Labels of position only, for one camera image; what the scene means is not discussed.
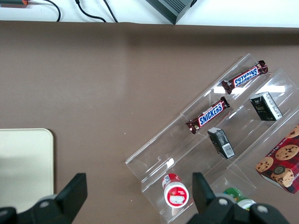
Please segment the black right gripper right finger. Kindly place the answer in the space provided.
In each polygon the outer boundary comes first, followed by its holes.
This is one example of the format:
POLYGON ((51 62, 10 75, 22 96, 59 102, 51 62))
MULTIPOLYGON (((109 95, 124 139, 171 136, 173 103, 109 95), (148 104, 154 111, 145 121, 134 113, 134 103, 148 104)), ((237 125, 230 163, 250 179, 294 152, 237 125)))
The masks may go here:
POLYGON ((234 204, 225 197, 216 197, 202 173, 192 174, 192 196, 198 213, 193 224, 232 224, 234 204))

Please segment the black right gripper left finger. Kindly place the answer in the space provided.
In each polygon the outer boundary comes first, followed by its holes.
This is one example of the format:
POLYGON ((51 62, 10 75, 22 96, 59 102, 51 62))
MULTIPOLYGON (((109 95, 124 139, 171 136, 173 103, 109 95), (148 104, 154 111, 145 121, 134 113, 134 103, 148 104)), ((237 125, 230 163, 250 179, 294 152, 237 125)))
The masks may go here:
POLYGON ((87 199, 85 173, 77 173, 53 199, 38 202, 30 212, 34 224, 71 224, 87 199))

